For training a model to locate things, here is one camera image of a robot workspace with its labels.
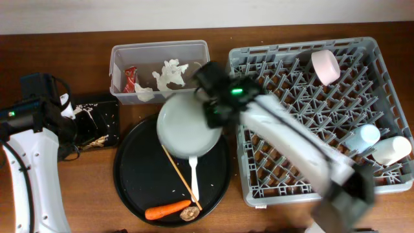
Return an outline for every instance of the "green light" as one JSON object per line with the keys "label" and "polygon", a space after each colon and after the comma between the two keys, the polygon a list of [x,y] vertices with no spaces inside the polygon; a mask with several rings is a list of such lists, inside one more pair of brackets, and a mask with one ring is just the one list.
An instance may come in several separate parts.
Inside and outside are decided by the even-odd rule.
{"label": "green light", "polygon": [[241,94],[243,92],[243,89],[241,88],[235,88],[232,90],[232,94]]}

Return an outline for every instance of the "red wrapper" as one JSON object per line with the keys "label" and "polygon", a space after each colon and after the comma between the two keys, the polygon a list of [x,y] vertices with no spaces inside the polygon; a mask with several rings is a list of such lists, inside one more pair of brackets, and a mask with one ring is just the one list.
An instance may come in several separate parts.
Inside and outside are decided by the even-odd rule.
{"label": "red wrapper", "polygon": [[127,85],[125,86],[123,93],[135,92],[135,78],[136,78],[136,67],[126,69],[125,76],[127,78]]}

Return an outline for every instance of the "white wall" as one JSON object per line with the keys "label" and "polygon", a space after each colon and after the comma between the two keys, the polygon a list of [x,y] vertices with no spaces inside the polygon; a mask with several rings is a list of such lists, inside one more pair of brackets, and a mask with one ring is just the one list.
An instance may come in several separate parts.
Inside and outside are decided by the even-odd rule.
{"label": "white wall", "polygon": [[0,0],[0,34],[406,20],[413,0]]}

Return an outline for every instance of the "round black tray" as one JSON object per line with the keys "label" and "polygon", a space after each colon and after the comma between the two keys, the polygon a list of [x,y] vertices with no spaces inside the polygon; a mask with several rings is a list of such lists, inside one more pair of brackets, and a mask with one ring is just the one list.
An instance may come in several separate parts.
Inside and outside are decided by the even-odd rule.
{"label": "round black tray", "polygon": [[[188,161],[175,157],[173,160],[191,186]],[[157,115],[135,126],[116,153],[116,191],[126,207],[146,223],[161,227],[184,226],[202,219],[219,204],[230,182],[230,156],[223,136],[206,155],[199,157],[197,180],[199,202],[203,208],[197,218],[186,222],[180,218],[180,212],[176,212],[158,220],[146,220],[145,210],[148,208],[191,199],[158,141]]]}

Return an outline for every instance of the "gray bin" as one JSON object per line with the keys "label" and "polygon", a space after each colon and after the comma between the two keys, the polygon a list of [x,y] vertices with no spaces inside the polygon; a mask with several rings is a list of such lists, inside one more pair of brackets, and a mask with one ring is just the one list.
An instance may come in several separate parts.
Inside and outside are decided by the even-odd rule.
{"label": "gray bin", "polygon": [[[324,87],[314,73],[311,54],[332,51],[341,76]],[[257,82],[301,123],[356,162],[374,167],[378,194],[402,192],[412,185],[414,164],[406,157],[391,166],[377,164],[372,150],[347,151],[351,130],[363,124],[380,129],[381,139],[401,135],[414,144],[407,120],[373,38],[336,39],[233,49],[228,73],[257,76]],[[300,171],[245,126],[237,130],[237,154],[245,202],[249,206],[319,199]]]}
{"label": "gray bin", "polygon": [[[180,65],[188,64],[187,71],[182,75],[186,85],[183,89],[172,91],[157,91],[157,82],[152,72],[162,74],[161,69],[164,61],[178,59]],[[172,41],[157,43],[141,43],[131,45],[117,45],[112,48],[109,76],[111,87],[109,91],[116,96],[122,104],[154,104],[166,101],[166,95],[172,93],[192,92],[196,84],[191,81],[192,74],[201,65],[210,61],[207,42],[195,41]],[[122,93],[126,85],[124,70],[135,66],[138,72],[139,84],[142,87],[153,88],[154,98],[143,102],[138,95],[148,93]]]}

